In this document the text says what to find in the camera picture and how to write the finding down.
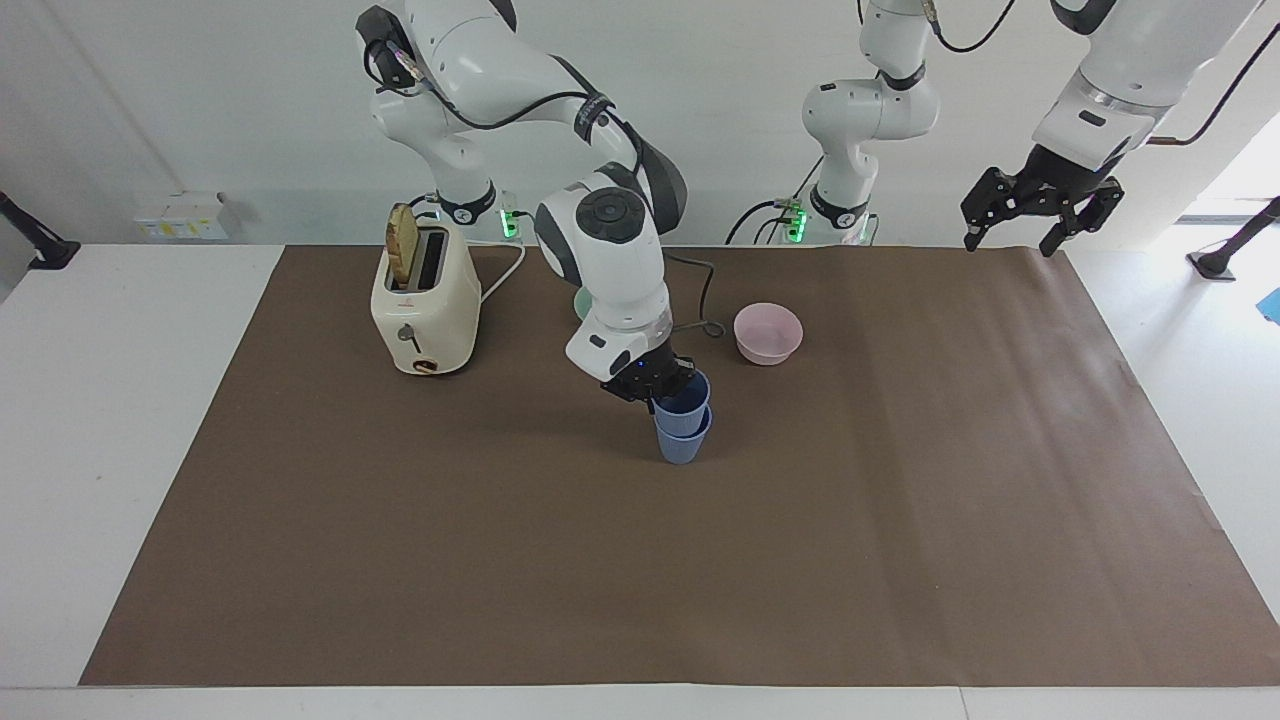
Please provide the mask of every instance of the stacked blue cups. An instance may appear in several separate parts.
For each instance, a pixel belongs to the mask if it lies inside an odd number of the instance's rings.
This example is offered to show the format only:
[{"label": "stacked blue cups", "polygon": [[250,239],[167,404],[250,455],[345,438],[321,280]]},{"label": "stacked blue cups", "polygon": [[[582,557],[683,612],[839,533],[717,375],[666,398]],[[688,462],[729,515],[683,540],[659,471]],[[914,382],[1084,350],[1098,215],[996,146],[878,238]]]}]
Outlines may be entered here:
[{"label": "stacked blue cups", "polygon": [[653,419],[658,428],[662,456],[673,465],[687,465],[712,429],[712,383],[698,370],[680,395],[654,402]]}]

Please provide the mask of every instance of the green light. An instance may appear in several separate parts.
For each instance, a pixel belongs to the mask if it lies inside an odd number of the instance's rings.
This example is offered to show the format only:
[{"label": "green light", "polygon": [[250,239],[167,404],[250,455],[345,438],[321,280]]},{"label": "green light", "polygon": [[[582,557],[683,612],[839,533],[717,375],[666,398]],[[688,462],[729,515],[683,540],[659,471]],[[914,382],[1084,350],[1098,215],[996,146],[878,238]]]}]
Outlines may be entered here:
[{"label": "green light", "polygon": [[787,240],[796,243],[804,242],[804,231],[808,224],[809,213],[796,210],[796,217],[791,220],[791,228],[787,229]]},{"label": "green light", "polygon": [[516,218],[512,218],[511,213],[506,210],[499,210],[498,213],[502,215],[502,234],[507,236],[507,240],[520,234],[520,223]]}]

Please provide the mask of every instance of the plastic cup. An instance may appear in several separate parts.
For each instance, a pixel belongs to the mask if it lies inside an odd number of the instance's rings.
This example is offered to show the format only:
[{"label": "plastic cup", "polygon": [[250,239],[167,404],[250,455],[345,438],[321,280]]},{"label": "plastic cup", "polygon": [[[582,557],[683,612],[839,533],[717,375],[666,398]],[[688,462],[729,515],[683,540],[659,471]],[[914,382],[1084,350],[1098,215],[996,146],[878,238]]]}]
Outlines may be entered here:
[{"label": "plastic cup", "polygon": [[804,325],[795,313],[772,302],[748,305],[733,319],[737,350],[756,365],[780,365],[804,341]]},{"label": "plastic cup", "polygon": [[703,413],[701,425],[692,437],[675,437],[663,432],[662,425],[654,424],[658,429],[658,447],[662,450],[662,456],[672,465],[689,465],[698,457],[698,451],[703,448],[703,441],[707,439],[707,433],[712,429],[712,423],[716,420],[712,414],[712,409],[707,407]]},{"label": "plastic cup", "polygon": [[594,301],[591,293],[586,292],[585,287],[577,288],[577,295],[573,296],[573,313],[577,314],[579,320],[586,319],[586,314],[591,311]]},{"label": "plastic cup", "polygon": [[712,383],[698,370],[678,395],[653,404],[653,419],[671,437],[694,437],[701,430],[710,401]]}]

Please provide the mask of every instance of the white power cord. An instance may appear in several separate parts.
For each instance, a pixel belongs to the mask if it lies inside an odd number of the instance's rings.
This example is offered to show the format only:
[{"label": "white power cord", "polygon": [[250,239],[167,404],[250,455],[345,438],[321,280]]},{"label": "white power cord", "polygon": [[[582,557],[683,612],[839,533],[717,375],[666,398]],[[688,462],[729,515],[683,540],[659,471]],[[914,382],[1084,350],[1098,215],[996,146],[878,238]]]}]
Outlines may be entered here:
[{"label": "white power cord", "polygon": [[[467,245],[468,246],[470,245],[475,245],[477,247],[515,247],[516,246],[512,242],[477,242],[477,241],[468,241]],[[502,287],[502,283],[507,282],[507,278],[509,278],[511,275],[516,274],[516,270],[518,270],[520,265],[525,261],[525,256],[526,255],[529,255],[529,246],[525,245],[524,242],[521,242],[520,243],[520,258],[516,258],[516,261],[511,264],[511,268],[507,268],[507,272],[503,273],[500,278],[498,278],[498,282],[493,283],[489,287],[489,290],[484,291],[484,295],[480,296],[480,304],[481,305],[484,305],[484,302],[486,300],[489,300],[489,297],[494,292],[497,292],[499,287]]]}]

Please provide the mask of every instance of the brown paper mat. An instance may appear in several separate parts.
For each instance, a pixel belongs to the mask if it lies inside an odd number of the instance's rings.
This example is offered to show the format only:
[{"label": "brown paper mat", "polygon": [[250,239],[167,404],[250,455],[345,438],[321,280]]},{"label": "brown paper mat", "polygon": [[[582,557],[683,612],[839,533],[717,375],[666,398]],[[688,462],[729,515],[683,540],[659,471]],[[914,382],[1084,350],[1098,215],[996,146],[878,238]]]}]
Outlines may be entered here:
[{"label": "brown paper mat", "polygon": [[[778,301],[806,337],[762,369],[680,336],[717,425],[673,468],[562,355],[539,258],[465,373],[416,379],[369,318],[378,249],[288,249],[82,683],[1280,684],[1065,258],[696,255],[714,316]],[[668,275],[687,320],[701,275]]]}]

